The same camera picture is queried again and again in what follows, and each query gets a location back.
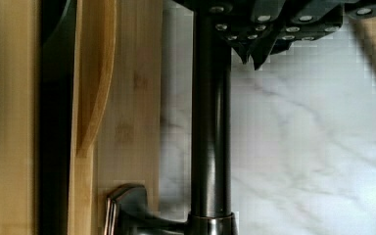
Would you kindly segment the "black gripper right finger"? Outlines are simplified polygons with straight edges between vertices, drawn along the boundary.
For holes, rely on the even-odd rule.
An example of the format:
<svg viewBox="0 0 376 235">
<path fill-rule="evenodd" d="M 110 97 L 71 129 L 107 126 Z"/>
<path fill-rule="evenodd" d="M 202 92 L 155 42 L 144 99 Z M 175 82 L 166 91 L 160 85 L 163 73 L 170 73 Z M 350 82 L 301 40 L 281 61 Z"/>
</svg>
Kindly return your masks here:
<svg viewBox="0 0 376 235">
<path fill-rule="evenodd" d="M 376 0 L 253 0 L 251 20 L 265 25 L 251 54 L 255 69 L 269 55 L 290 48 L 298 40 L 316 40 L 343 25 L 344 16 L 355 20 L 376 17 Z"/>
</svg>

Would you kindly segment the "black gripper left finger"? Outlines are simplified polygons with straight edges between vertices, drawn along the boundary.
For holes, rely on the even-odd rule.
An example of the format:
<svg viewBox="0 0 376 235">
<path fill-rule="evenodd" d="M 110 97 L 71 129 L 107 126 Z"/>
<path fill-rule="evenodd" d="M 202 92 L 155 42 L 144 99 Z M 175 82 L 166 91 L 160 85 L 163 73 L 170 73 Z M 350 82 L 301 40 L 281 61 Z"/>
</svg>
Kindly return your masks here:
<svg viewBox="0 0 376 235">
<path fill-rule="evenodd" d="M 173 0 L 211 18 L 214 30 L 245 64 L 263 64 L 284 26 L 286 0 Z"/>
</svg>

